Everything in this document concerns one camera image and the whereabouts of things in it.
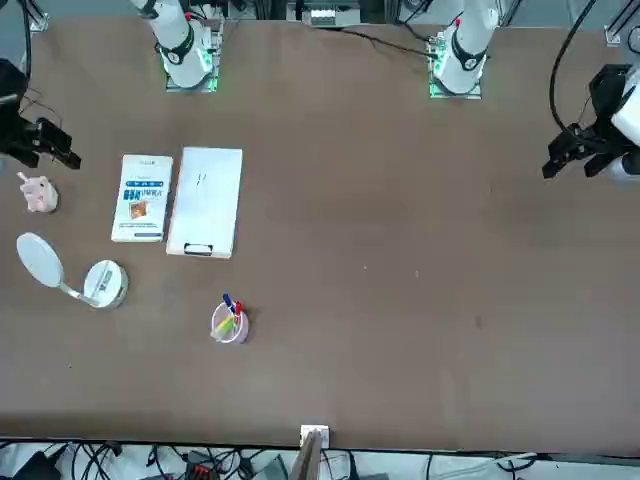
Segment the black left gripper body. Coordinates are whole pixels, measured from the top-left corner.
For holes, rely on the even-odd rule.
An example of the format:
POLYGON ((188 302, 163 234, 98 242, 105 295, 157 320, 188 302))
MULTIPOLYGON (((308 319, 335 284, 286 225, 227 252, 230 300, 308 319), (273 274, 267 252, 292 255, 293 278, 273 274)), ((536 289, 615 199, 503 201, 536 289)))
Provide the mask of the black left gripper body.
POLYGON ((606 64, 589 83, 591 102, 596 116, 592 129, 604 132, 623 97, 630 64, 606 64))

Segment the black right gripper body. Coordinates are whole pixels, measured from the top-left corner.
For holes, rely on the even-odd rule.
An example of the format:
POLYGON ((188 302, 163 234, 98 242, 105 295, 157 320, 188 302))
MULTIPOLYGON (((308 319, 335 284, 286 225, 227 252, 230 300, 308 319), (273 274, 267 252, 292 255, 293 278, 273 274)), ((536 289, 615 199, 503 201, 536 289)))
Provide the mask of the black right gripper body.
POLYGON ((19 110, 27 90, 25 74, 8 59, 1 59, 1 153, 9 156, 37 156, 35 125, 19 110))

